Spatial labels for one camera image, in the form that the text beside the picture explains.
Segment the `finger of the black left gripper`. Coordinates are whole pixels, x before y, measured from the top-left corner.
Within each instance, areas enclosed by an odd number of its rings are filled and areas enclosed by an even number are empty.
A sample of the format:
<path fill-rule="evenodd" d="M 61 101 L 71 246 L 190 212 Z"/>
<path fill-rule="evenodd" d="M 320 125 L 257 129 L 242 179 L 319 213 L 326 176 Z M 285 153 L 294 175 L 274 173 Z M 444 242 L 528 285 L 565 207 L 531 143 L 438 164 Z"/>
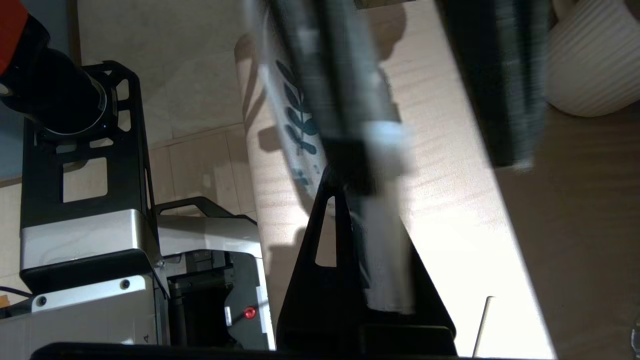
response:
<path fill-rule="evenodd" d="M 271 0 L 327 164 L 372 196 L 402 174 L 402 126 L 365 14 L 352 0 Z"/>
<path fill-rule="evenodd" d="M 530 169 L 545 123 L 547 0 L 439 0 L 492 167 Z"/>

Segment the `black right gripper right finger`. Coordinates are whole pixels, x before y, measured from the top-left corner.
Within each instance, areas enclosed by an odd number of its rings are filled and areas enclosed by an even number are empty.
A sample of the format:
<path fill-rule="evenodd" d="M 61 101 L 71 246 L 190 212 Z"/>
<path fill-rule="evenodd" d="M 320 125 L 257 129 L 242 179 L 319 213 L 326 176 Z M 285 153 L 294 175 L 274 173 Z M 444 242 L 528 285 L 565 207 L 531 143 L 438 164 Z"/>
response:
<path fill-rule="evenodd" d="M 453 352 L 457 329 L 405 229 L 364 232 L 364 350 Z"/>

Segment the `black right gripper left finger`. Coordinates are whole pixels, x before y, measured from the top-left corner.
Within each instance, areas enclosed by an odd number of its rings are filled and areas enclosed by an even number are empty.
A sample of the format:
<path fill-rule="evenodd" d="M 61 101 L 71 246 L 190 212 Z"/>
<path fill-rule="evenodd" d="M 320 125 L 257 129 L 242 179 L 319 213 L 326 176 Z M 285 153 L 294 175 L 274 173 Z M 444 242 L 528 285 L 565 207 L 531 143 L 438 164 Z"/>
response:
<path fill-rule="evenodd" d="M 335 203 L 334 267 L 316 262 L 330 198 L 334 198 Z M 358 352 L 366 310 L 345 191 L 333 172 L 326 169 L 279 313 L 275 330 L 277 349 L 280 352 Z"/>

